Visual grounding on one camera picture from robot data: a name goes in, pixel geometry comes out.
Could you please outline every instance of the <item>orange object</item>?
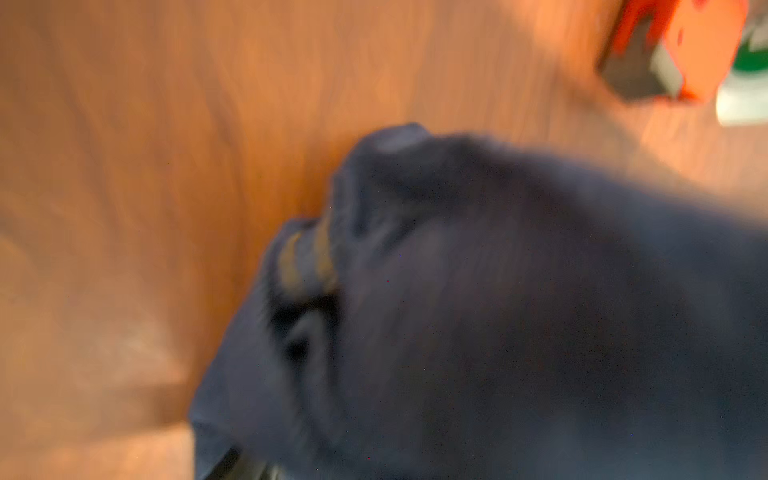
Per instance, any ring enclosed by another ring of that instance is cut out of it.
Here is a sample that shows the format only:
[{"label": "orange object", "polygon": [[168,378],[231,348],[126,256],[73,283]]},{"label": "orange object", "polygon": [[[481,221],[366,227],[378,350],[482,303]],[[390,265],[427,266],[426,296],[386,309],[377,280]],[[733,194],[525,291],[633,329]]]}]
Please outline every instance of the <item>orange object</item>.
[{"label": "orange object", "polygon": [[730,69],[748,7],[747,0],[627,0],[601,73],[628,98],[708,100]]}]

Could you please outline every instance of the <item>green object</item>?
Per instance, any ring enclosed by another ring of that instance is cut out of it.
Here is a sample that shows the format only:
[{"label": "green object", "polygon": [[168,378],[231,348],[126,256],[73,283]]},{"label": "green object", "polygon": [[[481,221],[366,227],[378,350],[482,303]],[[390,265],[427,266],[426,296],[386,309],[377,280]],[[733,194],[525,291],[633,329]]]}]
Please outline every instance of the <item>green object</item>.
[{"label": "green object", "polygon": [[725,126],[768,122],[768,16],[744,30],[717,92],[717,119]]}]

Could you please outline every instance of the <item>navy sweatshirt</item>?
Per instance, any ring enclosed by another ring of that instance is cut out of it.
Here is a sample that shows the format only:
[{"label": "navy sweatshirt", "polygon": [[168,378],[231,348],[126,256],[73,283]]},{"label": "navy sweatshirt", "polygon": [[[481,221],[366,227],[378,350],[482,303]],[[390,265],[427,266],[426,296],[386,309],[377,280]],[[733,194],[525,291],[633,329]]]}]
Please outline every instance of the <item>navy sweatshirt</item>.
[{"label": "navy sweatshirt", "polygon": [[190,411],[311,478],[768,478],[768,234],[487,138],[363,138]]}]

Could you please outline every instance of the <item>dark navy fabric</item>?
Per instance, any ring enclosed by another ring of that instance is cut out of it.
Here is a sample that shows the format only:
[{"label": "dark navy fabric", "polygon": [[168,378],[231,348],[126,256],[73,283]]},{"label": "dark navy fabric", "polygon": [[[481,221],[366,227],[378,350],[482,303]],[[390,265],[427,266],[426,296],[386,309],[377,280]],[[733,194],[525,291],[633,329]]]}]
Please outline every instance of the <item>dark navy fabric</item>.
[{"label": "dark navy fabric", "polygon": [[763,229],[414,124],[360,141],[325,215],[333,291],[283,292],[323,222],[286,225],[198,445],[301,479],[768,478]]}]

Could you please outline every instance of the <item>wood grain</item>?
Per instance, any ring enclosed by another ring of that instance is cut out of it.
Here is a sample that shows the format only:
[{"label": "wood grain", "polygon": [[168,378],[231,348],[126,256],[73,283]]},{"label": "wood grain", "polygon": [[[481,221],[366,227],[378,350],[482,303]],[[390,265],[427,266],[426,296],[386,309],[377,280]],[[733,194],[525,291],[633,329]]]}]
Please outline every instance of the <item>wood grain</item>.
[{"label": "wood grain", "polygon": [[764,218],[765,127],[628,107],[594,75],[619,4],[4,2],[0,477],[189,472],[179,422],[260,254],[378,127],[484,131]]}]

